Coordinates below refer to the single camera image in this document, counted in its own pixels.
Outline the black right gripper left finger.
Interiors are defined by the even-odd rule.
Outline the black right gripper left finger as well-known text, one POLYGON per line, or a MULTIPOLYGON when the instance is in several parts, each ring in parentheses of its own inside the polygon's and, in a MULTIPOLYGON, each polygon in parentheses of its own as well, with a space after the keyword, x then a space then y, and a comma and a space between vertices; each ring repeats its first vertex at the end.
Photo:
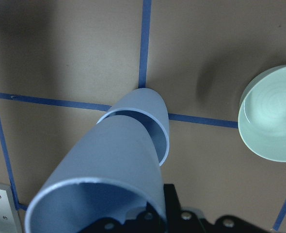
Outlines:
POLYGON ((81 233, 164 233, 166 224, 155 208, 145 207, 131 210, 124 221, 113 217, 100 218, 80 230, 81 233))

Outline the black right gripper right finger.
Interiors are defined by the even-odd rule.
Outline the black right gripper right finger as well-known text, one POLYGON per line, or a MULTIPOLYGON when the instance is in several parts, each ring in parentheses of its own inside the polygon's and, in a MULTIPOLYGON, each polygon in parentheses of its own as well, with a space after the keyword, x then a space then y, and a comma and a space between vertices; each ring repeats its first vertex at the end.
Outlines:
POLYGON ((194 211, 183 210, 177 191, 173 184, 163 186, 168 233, 266 233, 256 225, 241 218, 224 215, 214 224, 204 217, 200 218, 194 211))

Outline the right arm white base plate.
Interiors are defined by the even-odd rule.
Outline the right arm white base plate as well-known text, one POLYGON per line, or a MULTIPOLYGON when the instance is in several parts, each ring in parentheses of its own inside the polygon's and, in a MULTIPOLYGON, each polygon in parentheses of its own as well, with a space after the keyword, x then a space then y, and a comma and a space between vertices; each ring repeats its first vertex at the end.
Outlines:
POLYGON ((0 184, 0 233, 23 232, 10 186, 0 184))

